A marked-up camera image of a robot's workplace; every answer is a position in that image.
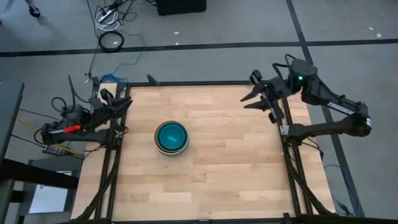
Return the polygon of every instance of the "wooden table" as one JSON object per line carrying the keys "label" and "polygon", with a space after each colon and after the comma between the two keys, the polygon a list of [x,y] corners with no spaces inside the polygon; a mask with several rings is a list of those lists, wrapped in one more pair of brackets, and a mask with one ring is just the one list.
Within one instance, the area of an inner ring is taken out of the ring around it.
{"label": "wooden table", "polygon": [[[101,87],[115,92],[116,84]],[[239,102],[251,88],[131,88],[129,132],[123,140],[112,221],[279,218],[284,212],[294,216],[278,127],[268,112],[243,109],[251,101]],[[298,95],[289,98],[289,105],[295,123],[310,124]],[[160,154],[153,142],[155,128],[167,120],[181,122],[190,136],[187,150],[177,157]],[[96,146],[90,143],[87,150]],[[333,211],[319,152],[303,145],[300,153],[308,186]],[[94,197],[103,157],[100,150],[85,159],[72,218]]]}

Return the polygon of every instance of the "white label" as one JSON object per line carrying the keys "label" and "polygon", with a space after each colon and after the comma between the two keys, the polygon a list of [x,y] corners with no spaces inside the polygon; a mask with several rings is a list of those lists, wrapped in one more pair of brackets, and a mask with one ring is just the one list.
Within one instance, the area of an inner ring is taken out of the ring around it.
{"label": "white label", "polygon": [[372,127],[372,126],[371,126],[371,118],[366,118],[366,124],[367,124],[369,127]]}
{"label": "white label", "polygon": [[346,108],[341,107],[339,105],[336,105],[334,103],[328,103],[328,106],[330,106],[331,108],[334,108],[334,109],[336,109],[338,111],[341,111],[341,112],[343,112],[345,114],[348,114],[348,115],[351,115],[351,114],[354,113],[353,111],[350,111],[349,109],[346,109]]}

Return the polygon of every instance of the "bowl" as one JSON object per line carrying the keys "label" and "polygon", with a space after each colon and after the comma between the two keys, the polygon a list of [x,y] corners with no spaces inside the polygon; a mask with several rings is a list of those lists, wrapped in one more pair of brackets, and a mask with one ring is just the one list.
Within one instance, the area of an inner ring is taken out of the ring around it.
{"label": "bowl", "polygon": [[156,128],[154,141],[160,153],[166,156],[176,156],[187,148],[189,137],[181,123],[166,121]]}

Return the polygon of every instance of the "red tag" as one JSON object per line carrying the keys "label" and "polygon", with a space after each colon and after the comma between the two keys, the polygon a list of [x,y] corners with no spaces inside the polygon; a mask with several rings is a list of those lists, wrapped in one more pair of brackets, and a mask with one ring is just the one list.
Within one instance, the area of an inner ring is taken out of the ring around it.
{"label": "red tag", "polygon": [[81,128],[80,125],[74,125],[74,126],[66,127],[63,130],[64,130],[65,133],[69,133],[69,132],[72,132],[72,131],[80,130],[80,128]]}

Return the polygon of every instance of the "black floor stripe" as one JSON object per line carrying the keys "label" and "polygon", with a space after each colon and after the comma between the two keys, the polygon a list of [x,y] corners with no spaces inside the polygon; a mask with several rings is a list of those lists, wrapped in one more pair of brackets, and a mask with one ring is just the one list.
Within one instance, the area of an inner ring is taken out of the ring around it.
{"label": "black floor stripe", "polygon": [[[152,47],[124,47],[119,52],[147,52],[167,51],[167,50],[200,50],[200,49],[234,49],[248,47],[299,47],[299,42],[250,42],[250,43],[228,43],[228,44],[191,44],[191,45],[168,45]],[[76,49],[76,50],[40,50],[25,52],[0,52],[0,57],[25,57],[25,56],[46,56],[46,55],[75,55],[75,54],[94,54],[96,49]]]}
{"label": "black floor stripe", "polygon": [[398,44],[398,39],[307,41],[306,44],[307,44],[307,46],[345,46],[345,45]]}
{"label": "black floor stripe", "polygon": [[[190,44],[190,45],[167,45],[150,46],[148,52],[167,50],[202,50],[202,49],[234,49],[250,47],[301,47],[307,46],[344,46],[344,45],[373,45],[373,44],[398,44],[398,39],[377,39],[377,40],[332,40],[332,41],[308,41],[302,42],[248,42],[248,43],[227,43],[227,44]],[[145,47],[125,47],[119,52],[142,52]],[[0,52],[0,57],[26,57],[26,56],[48,56],[48,55],[76,55],[93,54],[96,49],[75,49],[75,50],[39,50],[23,52]]]}
{"label": "black floor stripe", "polygon": [[[292,0],[286,0],[286,3],[287,3],[287,6],[289,8],[290,16],[292,17],[293,25],[294,25],[294,28],[296,30],[298,39],[299,39],[300,43],[302,44],[302,50],[303,50],[304,57],[305,57],[306,61],[308,61],[308,62],[313,64],[313,60],[312,60],[310,51],[308,49],[308,46],[309,46],[309,44],[311,42],[306,42],[305,41],[305,37],[304,37],[303,31],[301,29],[301,26],[300,26],[300,23],[299,23],[299,19],[297,18],[297,14],[295,12]],[[347,45],[347,43],[365,43],[365,42],[367,42],[367,43],[375,43],[375,40],[373,40],[373,41],[370,41],[370,40],[367,40],[367,41],[359,40],[358,41],[357,40],[357,42],[355,40],[354,41],[343,41],[342,45],[344,45],[344,43],[346,43],[346,45]],[[325,120],[326,120],[327,123],[333,122],[333,118],[331,116],[329,108],[327,108],[325,106],[322,106],[322,112],[323,112],[323,115],[324,115]],[[348,181],[348,182],[352,183],[352,190],[353,190],[354,194],[358,197],[358,204],[357,204],[354,196],[350,194],[349,187],[348,187],[349,183],[346,182],[346,188],[347,188],[347,192],[348,192],[351,204],[353,205],[353,207],[354,207],[354,205],[358,206],[358,211],[357,211],[356,216],[357,217],[364,217],[365,215],[364,215],[364,212],[363,212],[363,209],[362,209],[362,206],[361,206],[361,202],[359,201],[359,196],[358,196],[358,193],[356,191],[356,187],[355,187],[355,184],[353,182],[353,178],[351,176],[351,172],[349,171],[348,163],[347,163],[346,157],[344,155],[344,150],[343,150],[343,146],[341,145],[340,138],[338,137],[337,134],[331,134],[331,141],[332,141],[333,146],[335,148],[335,152],[336,152],[336,156],[337,156],[337,160],[338,160],[339,165],[345,171],[347,171],[348,180],[344,179],[344,181],[345,182]]]}

